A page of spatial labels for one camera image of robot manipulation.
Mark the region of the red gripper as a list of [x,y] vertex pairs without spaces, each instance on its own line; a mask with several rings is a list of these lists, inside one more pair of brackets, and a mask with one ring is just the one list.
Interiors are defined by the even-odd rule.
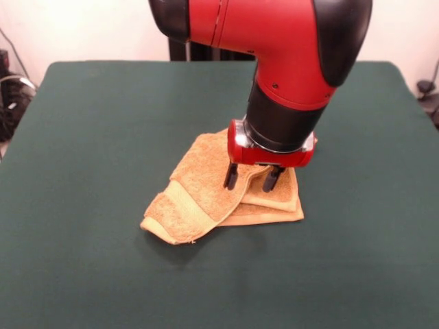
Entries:
[[310,162],[316,146],[316,136],[311,133],[302,147],[292,153],[268,151],[251,141],[246,134],[244,122],[233,119],[227,131],[227,152],[231,161],[226,172],[223,187],[234,189],[238,165],[278,165],[273,166],[263,183],[263,191],[269,193],[276,186],[285,168],[305,167]]

